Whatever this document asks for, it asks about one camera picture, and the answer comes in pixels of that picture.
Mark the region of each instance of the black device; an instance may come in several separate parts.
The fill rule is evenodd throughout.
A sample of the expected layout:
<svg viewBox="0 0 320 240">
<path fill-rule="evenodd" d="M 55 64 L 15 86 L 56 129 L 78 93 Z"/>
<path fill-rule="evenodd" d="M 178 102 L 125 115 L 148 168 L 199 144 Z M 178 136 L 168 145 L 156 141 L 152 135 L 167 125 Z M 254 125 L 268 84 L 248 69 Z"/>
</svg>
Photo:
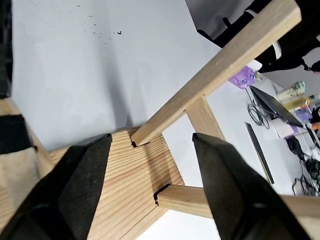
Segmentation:
<svg viewBox="0 0 320 240">
<path fill-rule="evenodd" d="M 257 138 L 255 132 L 254 132 L 254 129 L 252 128 L 250 123 L 245 122 L 245 126 L 246 126 L 246 129 L 249 132 L 249 135 L 250 135 L 251 141 L 253 143 L 254 149 L 255 149 L 255 151 L 256 151 L 259 159 L 260 159 L 260 163 L 261 163 L 261 165 L 263 167 L 263 171 L 264 171 L 266 177 L 268 178 L 269 183 L 270 184 L 274 184 L 275 183 L 274 178 L 271 175 L 267 160 L 266 160 L 265 155 L 264 155 L 264 153 L 263 153 L 263 151 L 261 149 L 260 143 L 258 141 L 258 138 Z"/>
<path fill-rule="evenodd" d="M 195 133 L 203 189 L 222 240 L 309 240 L 270 184 L 229 143 Z"/>
<path fill-rule="evenodd" d="M 258 104 L 266 110 L 273 117 L 276 116 L 287 124 L 303 128 L 304 126 L 299 122 L 280 102 L 278 102 L 273 96 L 261 91 L 260 89 L 250 86 L 252 94 Z"/>
</svg>

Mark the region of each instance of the wooden rung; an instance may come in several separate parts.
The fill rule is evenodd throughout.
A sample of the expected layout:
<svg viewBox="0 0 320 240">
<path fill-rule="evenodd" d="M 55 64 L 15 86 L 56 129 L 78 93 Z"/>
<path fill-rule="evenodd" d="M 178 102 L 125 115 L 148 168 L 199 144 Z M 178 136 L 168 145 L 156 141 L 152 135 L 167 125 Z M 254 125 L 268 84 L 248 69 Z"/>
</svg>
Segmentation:
<svg viewBox="0 0 320 240">
<path fill-rule="evenodd" d="M 212 60 L 157 111 L 131 140 L 150 142 L 179 119 L 199 98 L 210 94 L 301 21 L 294 0 L 271 1 Z"/>
<path fill-rule="evenodd" d="M 197 133 L 226 140 L 206 99 L 199 98 L 185 111 Z"/>
<path fill-rule="evenodd" d="M 202 187 L 170 185 L 157 195 L 157 202 L 162 208 L 213 218 Z"/>
<path fill-rule="evenodd" d="M 320 239 L 320 198 L 281 196 L 312 239 Z M 213 218 L 202 187 L 170 185 L 157 195 L 158 205 L 187 214 Z"/>
</svg>

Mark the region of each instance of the wooden stool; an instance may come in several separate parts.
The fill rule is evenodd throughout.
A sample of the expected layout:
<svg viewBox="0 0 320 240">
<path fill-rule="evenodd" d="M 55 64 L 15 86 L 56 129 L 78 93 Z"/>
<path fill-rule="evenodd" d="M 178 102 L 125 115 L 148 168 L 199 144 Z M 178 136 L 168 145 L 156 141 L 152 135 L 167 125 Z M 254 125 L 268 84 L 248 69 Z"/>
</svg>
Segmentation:
<svg viewBox="0 0 320 240">
<path fill-rule="evenodd" d="M 300 9 L 294 0 L 272 1 L 147 123 L 139 129 L 112 134 L 104 183 L 89 239 L 135 239 L 168 209 L 212 217 L 211 205 L 208 205 L 211 198 L 206 196 L 206 188 L 184 186 L 162 132 L 187 113 L 197 133 L 224 140 L 206 96 L 300 21 Z M 0 100 L 1 116 L 19 114 L 8 98 Z M 37 151 L 29 147 L 0 155 L 0 212 L 7 210 L 1 216 L 0 228 L 7 224 L 37 181 L 49 173 L 69 149 L 66 147 L 49 154 L 30 128 L 28 132 L 33 139 L 30 144 L 36 146 Z M 157 206 L 153 195 L 167 184 L 171 185 L 157 195 Z M 298 206 L 301 209 L 302 203 L 298 198 L 294 199 L 284 198 L 289 208 Z M 293 210 L 297 215 L 302 212 Z"/>
</svg>

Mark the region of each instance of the black fabric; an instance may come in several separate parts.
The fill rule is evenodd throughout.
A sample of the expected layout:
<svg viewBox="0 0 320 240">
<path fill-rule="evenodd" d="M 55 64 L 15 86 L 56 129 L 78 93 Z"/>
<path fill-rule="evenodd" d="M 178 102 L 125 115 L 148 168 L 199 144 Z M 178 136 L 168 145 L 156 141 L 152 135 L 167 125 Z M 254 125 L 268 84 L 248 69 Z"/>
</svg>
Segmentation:
<svg viewBox="0 0 320 240">
<path fill-rule="evenodd" d="M 0 1 L 0 99 L 11 95 L 13 70 L 11 0 Z"/>
<path fill-rule="evenodd" d="M 279 39 L 282 55 L 292 53 L 320 35 L 320 1 L 295 0 L 302 21 Z"/>
<path fill-rule="evenodd" d="M 229 143 L 195 133 L 203 189 L 221 240 L 309 240 L 270 184 Z"/>
<path fill-rule="evenodd" d="M 244 12 L 234 23 L 231 24 L 223 33 L 216 37 L 213 42 L 220 48 L 223 48 L 233 39 L 254 17 Z"/>
<path fill-rule="evenodd" d="M 32 189 L 0 240 L 85 240 L 104 184 L 111 134 L 71 146 Z"/>
<path fill-rule="evenodd" d="M 11 154 L 32 147 L 22 115 L 0 116 L 0 154 Z"/>
<path fill-rule="evenodd" d="M 77 240 L 87 239 L 94 219 L 105 180 L 109 144 L 106 137 L 87 149 L 58 199 L 59 210 Z"/>
<path fill-rule="evenodd" d="M 279 70 L 289 70 L 295 69 L 301 65 L 305 70 L 308 70 L 308 66 L 306 65 L 303 57 L 316 48 L 320 48 L 320 41 L 317 38 L 314 38 L 307 44 L 301 46 L 299 49 L 289 53 L 287 56 L 282 56 L 280 59 L 271 62 L 269 65 L 263 65 L 259 72 L 268 73 Z"/>
<path fill-rule="evenodd" d="M 247 10 L 258 14 L 269 2 L 270 0 L 255 0 Z M 263 65 L 261 73 L 297 68 L 304 63 L 302 56 L 317 47 L 315 45 L 318 43 L 315 41 L 320 35 L 320 0 L 296 0 L 296 3 L 301 10 L 302 21 L 278 40 L 281 47 L 281 58 L 284 59 L 276 62 L 275 49 L 270 46 L 256 58 Z M 244 12 L 213 42 L 223 48 L 253 18 L 250 13 Z"/>
</svg>

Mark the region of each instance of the monitor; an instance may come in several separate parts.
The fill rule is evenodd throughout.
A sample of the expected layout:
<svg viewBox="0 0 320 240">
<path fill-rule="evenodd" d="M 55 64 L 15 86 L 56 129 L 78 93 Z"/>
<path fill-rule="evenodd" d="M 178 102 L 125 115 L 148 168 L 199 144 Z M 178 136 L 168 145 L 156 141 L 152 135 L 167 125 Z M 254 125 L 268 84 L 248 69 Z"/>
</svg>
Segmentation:
<svg viewBox="0 0 320 240">
<path fill-rule="evenodd" d="M 250 86 L 252 94 L 256 101 L 261 105 L 263 109 L 268 112 L 273 113 L 287 124 L 291 126 L 297 126 L 303 128 L 304 126 L 301 124 L 298 119 L 296 119 L 278 100 L 276 100 L 273 96 L 265 93 L 264 91 Z"/>
</svg>

